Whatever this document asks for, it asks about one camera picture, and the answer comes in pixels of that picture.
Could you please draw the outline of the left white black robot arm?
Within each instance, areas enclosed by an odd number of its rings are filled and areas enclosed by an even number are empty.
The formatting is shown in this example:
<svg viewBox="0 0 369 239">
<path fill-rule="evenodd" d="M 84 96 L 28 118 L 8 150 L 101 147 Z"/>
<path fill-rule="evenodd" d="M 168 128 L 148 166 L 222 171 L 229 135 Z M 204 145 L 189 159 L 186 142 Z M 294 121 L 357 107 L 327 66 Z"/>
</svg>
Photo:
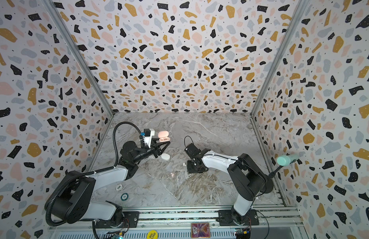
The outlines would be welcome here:
<svg viewBox="0 0 369 239">
<path fill-rule="evenodd" d="M 69 172 L 45 204 L 47 224 L 57 227 L 88 220 L 120 224 L 122 207 L 107 200 L 98 201 L 94 193 L 131 179 L 142 160 L 150 156 L 158 158 L 169 145 L 169 141 L 155 139 L 150 146 L 137 147 L 135 142 L 128 141 L 118 153 L 120 158 L 117 166 L 84 173 Z"/>
</svg>

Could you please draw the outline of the pink square card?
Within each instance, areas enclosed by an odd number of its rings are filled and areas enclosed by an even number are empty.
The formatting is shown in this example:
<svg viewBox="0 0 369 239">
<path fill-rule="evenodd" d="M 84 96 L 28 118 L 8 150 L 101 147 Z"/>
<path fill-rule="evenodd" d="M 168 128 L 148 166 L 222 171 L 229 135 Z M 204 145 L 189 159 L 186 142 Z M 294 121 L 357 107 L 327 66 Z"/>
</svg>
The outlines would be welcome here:
<svg viewBox="0 0 369 239">
<path fill-rule="evenodd" d="M 209 223 L 192 223 L 190 235 L 192 239 L 210 238 L 211 233 Z"/>
</svg>

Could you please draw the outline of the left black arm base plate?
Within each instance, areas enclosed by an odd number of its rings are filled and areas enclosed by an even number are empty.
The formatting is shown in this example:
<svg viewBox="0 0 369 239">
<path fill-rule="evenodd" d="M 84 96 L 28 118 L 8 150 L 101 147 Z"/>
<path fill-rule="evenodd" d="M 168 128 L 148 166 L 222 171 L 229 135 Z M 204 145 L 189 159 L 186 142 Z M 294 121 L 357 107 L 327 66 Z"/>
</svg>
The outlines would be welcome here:
<svg viewBox="0 0 369 239">
<path fill-rule="evenodd" d="M 140 213 L 138 211 L 116 212 L 110 220 L 98 220 L 96 228 L 111 230 L 136 228 L 139 216 Z"/>
</svg>

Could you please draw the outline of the pink earbud case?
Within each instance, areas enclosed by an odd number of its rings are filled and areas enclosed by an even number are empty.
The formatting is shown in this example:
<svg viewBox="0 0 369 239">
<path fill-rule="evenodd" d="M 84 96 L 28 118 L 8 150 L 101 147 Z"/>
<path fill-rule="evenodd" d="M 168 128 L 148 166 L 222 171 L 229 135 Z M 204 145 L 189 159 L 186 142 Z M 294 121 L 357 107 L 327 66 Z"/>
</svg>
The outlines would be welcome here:
<svg viewBox="0 0 369 239">
<path fill-rule="evenodd" d="M 159 142 L 167 142 L 170 141 L 169 132 L 168 131 L 160 131 L 158 133 Z"/>
</svg>

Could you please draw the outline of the white earbud case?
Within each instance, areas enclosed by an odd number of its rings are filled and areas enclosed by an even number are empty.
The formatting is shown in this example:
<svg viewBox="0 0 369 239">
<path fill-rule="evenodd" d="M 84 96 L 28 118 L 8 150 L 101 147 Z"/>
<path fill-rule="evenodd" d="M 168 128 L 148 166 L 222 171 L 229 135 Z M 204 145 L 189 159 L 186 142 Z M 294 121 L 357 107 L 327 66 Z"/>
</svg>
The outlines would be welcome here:
<svg viewBox="0 0 369 239">
<path fill-rule="evenodd" d="M 168 160 L 170 160 L 170 155 L 169 154 L 167 154 L 167 153 L 162 153 L 161 154 L 161 158 L 163 159 L 163 160 L 165 160 L 165 161 L 168 161 Z"/>
</svg>

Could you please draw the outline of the white poker chip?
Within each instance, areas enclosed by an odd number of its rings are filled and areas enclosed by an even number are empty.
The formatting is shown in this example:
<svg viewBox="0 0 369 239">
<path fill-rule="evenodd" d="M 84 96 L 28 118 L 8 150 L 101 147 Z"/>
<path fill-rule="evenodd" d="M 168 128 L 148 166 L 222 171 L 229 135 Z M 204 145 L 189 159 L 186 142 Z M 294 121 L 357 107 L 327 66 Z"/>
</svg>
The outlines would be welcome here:
<svg viewBox="0 0 369 239">
<path fill-rule="evenodd" d="M 122 191 L 123 190 L 123 185 L 122 184 L 118 184 L 118 185 L 116 185 L 116 187 L 115 187 L 115 189 L 116 189 L 116 191 Z"/>
</svg>

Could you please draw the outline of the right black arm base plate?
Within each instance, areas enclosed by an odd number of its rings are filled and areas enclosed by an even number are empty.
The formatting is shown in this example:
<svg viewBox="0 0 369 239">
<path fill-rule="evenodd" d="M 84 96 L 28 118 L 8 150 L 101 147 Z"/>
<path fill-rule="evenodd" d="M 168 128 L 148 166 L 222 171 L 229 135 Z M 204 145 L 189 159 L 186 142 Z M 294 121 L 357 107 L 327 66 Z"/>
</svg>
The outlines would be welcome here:
<svg viewBox="0 0 369 239">
<path fill-rule="evenodd" d="M 244 216 L 241 216 L 233 209 L 230 210 L 219 210 L 216 221 L 221 226 L 258 226 L 259 219 L 257 211 L 254 209 L 249 210 Z"/>
</svg>

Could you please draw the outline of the mint green microphone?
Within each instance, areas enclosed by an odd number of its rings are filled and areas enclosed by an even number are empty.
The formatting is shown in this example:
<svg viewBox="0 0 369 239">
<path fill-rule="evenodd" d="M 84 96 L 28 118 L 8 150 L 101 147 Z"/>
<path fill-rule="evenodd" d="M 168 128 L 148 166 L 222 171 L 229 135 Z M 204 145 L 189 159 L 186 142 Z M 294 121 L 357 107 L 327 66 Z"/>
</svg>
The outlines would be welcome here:
<svg viewBox="0 0 369 239">
<path fill-rule="evenodd" d="M 269 175 L 268 175 L 268 178 L 269 179 L 272 179 L 275 177 L 275 175 L 277 174 L 277 172 L 285 167 L 285 166 L 288 166 L 290 165 L 291 163 L 294 163 L 296 162 L 297 160 L 299 159 L 299 156 L 297 154 L 292 154 L 292 155 L 282 155 L 282 156 L 279 156 L 276 161 L 278 163 L 278 167 L 276 170 L 274 170 L 273 172 L 271 172 Z"/>
</svg>

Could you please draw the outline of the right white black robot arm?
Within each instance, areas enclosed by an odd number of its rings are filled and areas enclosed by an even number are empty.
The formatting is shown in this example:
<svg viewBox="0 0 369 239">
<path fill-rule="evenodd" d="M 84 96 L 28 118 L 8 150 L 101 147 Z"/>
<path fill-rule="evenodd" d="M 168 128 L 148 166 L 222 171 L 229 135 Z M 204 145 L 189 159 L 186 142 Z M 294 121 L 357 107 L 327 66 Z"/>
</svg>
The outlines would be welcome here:
<svg viewBox="0 0 369 239">
<path fill-rule="evenodd" d="M 238 192 L 232 207 L 232 213 L 236 216 L 245 217 L 258 195 L 269 194 L 274 189 L 272 179 L 248 154 L 228 156 L 207 148 L 200 150 L 193 143 L 186 146 L 184 151 L 190 158 L 187 161 L 188 173 L 204 173 L 213 168 L 230 176 Z"/>
</svg>

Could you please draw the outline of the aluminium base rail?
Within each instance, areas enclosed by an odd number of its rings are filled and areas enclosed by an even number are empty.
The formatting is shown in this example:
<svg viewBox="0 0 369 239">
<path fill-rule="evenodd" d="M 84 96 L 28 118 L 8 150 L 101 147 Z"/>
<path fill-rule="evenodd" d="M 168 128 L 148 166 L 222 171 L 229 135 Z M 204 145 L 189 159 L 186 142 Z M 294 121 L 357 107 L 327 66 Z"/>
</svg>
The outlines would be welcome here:
<svg viewBox="0 0 369 239">
<path fill-rule="evenodd" d="M 49 228 L 48 239 L 146 239 L 148 232 L 156 230 L 159 239 L 192 239 L 192 223 L 209 223 L 208 239 L 307 239 L 308 235 L 295 207 L 256 205 L 258 226 L 221 226 L 216 221 L 219 210 L 230 206 L 172 206 L 126 207 L 126 211 L 140 213 L 136 228 L 111 230 L 97 229 L 96 223 L 79 221 L 57 228 Z"/>
</svg>

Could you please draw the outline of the yellow round sticker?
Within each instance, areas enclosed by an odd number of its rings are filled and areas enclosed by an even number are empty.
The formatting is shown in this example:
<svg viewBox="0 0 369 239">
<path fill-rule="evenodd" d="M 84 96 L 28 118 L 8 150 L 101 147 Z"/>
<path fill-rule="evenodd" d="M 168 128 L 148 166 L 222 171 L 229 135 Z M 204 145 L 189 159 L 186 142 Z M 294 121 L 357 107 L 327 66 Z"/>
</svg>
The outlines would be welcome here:
<svg viewBox="0 0 369 239">
<path fill-rule="evenodd" d="M 146 239 L 158 239 L 158 232 L 156 230 L 151 230 L 148 232 Z"/>
</svg>

